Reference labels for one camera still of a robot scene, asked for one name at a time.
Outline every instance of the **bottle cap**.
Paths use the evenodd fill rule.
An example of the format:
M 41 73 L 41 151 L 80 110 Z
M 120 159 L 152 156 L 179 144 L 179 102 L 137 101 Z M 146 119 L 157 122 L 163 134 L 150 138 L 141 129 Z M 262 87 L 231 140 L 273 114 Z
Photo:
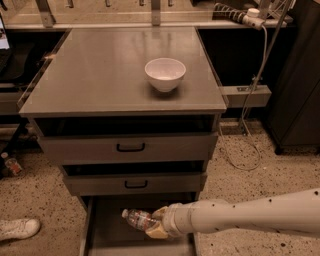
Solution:
M 1 153 L 1 157 L 2 157 L 3 159 L 7 158 L 7 157 L 8 157 L 8 153 L 7 153 L 7 152 Z
M 247 15 L 252 18 L 258 18 L 260 11 L 256 8 L 250 8 L 247 12 Z
M 121 215 L 121 216 L 122 216 L 122 218 L 124 218 L 124 219 L 125 219 L 125 218 L 127 218 L 127 217 L 128 217 L 128 215 L 129 215 L 129 211 L 128 211 L 128 209 L 124 209 L 124 210 L 123 210 L 123 212 L 122 212 L 122 215 Z

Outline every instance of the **cabinet top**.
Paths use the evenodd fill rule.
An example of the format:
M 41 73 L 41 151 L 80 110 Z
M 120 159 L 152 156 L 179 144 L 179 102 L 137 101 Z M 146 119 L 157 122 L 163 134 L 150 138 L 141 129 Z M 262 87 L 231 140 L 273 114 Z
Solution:
M 174 58 L 187 68 L 170 93 L 144 67 Z M 73 29 L 20 110 L 25 117 L 222 113 L 217 82 L 194 27 Z

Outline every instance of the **gray cabinet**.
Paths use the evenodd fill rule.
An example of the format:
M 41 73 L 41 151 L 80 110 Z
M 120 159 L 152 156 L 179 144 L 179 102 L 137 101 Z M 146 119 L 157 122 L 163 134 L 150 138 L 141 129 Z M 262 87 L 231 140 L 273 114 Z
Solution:
M 156 91 L 144 74 L 159 57 L 187 67 L 170 93 Z M 128 230 L 121 209 L 196 200 L 225 110 L 195 28 L 73 29 L 20 114 L 88 211 L 81 255 L 113 255 L 119 244 L 166 247 Z M 109 239 L 101 221 L 120 223 L 108 228 L 124 233 Z M 196 255 L 194 240 L 177 242 L 167 244 L 170 255 Z

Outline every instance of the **white bowl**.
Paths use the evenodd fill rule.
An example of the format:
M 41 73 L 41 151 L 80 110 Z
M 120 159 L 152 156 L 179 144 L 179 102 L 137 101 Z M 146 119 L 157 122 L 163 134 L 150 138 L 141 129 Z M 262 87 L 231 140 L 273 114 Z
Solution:
M 186 67 L 178 60 L 159 58 L 145 66 L 149 83 L 160 92 L 170 92 L 182 81 Z

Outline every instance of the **speckled floor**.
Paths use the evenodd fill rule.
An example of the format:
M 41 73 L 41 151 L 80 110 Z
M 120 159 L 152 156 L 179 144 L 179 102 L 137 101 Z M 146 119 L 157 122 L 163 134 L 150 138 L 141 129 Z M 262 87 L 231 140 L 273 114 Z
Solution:
M 222 139 L 208 167 L 208 180 L 201 199 L 241 202 L 319 187 L 320 157 L 313 149 L 274 154 L 274 144 L 260 122 L 249 122 L 253 141 L 261 152 L 261 164 L 243 171 L 229 164 Z M 250 167 L 258 160 L 236 125 L 223 124 L 225 142 L 235 163 Z M 0 139 L 6 136 L 1 133 Z M 39 150 L 21 150 L 17 158 L 26 169 L 23 178 L 0 180 L 0 217 L 40 219 L 40 232 L 27 240 L 0 242 L 2 256 L 74 256 L 79 254 L 85 211 L 69 195 L 62 174 Z M 314 238 L 228 230 L 200 235 L 201 255 L 320 255 L 320 240 Z

